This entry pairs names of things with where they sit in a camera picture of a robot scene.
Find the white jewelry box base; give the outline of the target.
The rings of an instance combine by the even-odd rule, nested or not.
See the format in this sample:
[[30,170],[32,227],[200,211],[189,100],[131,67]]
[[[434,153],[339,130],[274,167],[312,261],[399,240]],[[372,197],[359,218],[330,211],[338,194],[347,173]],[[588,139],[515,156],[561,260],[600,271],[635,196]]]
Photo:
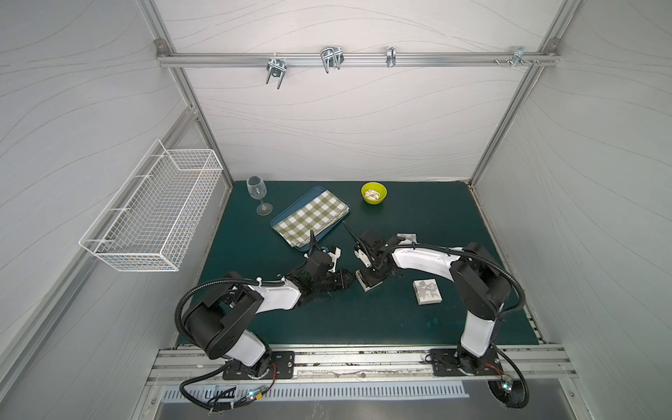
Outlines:
[[364,292],[369,292],[378,287],[386,278],[384,274],[373,268],[360,269],[355,272],[355,277]]

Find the white jewelry box lid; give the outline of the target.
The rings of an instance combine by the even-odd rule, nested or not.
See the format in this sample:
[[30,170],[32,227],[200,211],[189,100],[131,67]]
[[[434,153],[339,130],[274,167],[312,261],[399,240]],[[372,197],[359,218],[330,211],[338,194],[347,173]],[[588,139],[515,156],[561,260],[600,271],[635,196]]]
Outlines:
[[397,240],[400,245],[411,245],[418,242],[416,234],[397,234]]

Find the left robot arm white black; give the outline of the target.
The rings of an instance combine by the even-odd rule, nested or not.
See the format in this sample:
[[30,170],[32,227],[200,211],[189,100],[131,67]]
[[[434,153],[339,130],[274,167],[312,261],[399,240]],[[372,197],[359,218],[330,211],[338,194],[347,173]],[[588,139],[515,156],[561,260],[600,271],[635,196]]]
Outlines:
[[176,305],[175,327],[181,337],[203,350],[208,359],[222,359],[224,364],[182,381],[180,394],[208,413],[242,408],[265,397],[272,384],[262,385],[239,398],[232,398],[229,390],[223,390],[208,400],[196,397],[189,388],[229,371],[238,371],[252,380],[276,381],[279,369],[271,347],[250,332],[251,322],[259,313],[291,311],[322,295],[348,289],[355,275],[338,268],[340,256],[339,248],[321,247],[312,236],[306,260],[275,279],[244,278],[230,271],[222,278],[189,290]]

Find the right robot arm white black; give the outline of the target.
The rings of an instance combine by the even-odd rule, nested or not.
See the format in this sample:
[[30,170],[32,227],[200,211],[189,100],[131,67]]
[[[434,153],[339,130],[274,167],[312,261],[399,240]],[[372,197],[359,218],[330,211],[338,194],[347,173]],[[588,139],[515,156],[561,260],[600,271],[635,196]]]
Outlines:
[[467,318],[455,350],[434,349],[427,356],[435,376],[497,375],[497,380],[488,381],[496,400],[509,409],[528,405],[530,388],[521,369],[495,344],[502,321],[525,306],[525,291],[483,246],[441,247],[416,243],[404,234],[383,241],[369,232],[357,236],[352,229],[346,231],[355,242],[355,256],[364,264],[355,275],[366,289],[401,269],[423,271],[455,285]]

